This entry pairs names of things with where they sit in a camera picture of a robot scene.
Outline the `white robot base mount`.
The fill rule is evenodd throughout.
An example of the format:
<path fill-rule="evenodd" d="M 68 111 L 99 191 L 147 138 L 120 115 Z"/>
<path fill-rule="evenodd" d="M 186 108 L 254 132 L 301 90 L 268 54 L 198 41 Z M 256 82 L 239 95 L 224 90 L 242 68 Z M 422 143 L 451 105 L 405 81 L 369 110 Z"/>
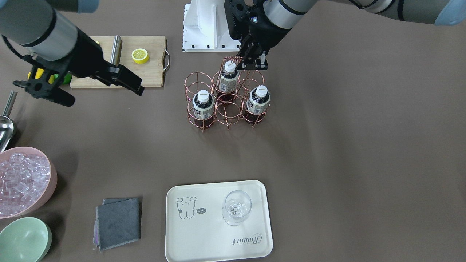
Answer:
<path fill-rule="evenodd" d="M 223 0 L 192 0 L 184 6 L 183 52 L 238 52 L 229 35 Z"/>

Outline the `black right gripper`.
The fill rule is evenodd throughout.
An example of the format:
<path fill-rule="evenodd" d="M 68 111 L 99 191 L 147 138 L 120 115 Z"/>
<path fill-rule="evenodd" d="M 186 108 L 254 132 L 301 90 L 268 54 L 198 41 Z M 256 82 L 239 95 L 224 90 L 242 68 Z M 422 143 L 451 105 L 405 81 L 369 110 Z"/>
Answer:
<path fill-rule="evenodd" d="M 72 106 L 75 98 L 60 88 L 71 82 L 70 74 L 89 77 L 107 86 L 121 86 L 138 96 L 144 92 L 139 76 L 121 64 L 105 61 L 102 48 L 78 28 L 48 29 L 23 46 L 37 54 L 35 59 L 25 57 L 33 65 L 30 71 L 34 74 L 37 68 L 43 68 L 44 73 L 40 79 L 13 81 L 13 85 L 25 89 L 33 98 Z"/>

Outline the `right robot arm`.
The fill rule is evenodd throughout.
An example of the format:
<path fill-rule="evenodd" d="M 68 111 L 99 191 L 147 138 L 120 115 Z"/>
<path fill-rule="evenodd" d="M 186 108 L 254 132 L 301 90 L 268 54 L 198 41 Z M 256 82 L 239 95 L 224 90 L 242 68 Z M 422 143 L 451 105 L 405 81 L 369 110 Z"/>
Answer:
<path fill-rule="evenodd" d="M 2 0 L 0 31 L 30 54 L 20 58 L 33 68 L 26 81 L 13 84 L 32 97 L 70 107 L 75 98 L 60 88 L 67 73 L 119 85 L 141 96 L 142 79 L 123 65 L 105 61 L 102 48 L 61 12 L 93 13 L 98 0 Z"/>

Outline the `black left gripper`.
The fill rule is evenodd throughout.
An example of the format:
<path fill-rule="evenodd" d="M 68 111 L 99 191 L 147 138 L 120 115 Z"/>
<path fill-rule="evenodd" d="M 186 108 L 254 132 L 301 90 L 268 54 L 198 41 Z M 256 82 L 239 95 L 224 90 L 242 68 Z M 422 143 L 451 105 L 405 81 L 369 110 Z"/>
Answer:
<path fill-rule="evenodd" d="M 240 41 L 237 70 L 267 70 L 266 55 L 275 47 L 289 28 L 275 25 L 265 11 L 268 0 L 254 0 L 247 5 L 243 0 L 225 0 L 224 9 L 229 35 Z"/>

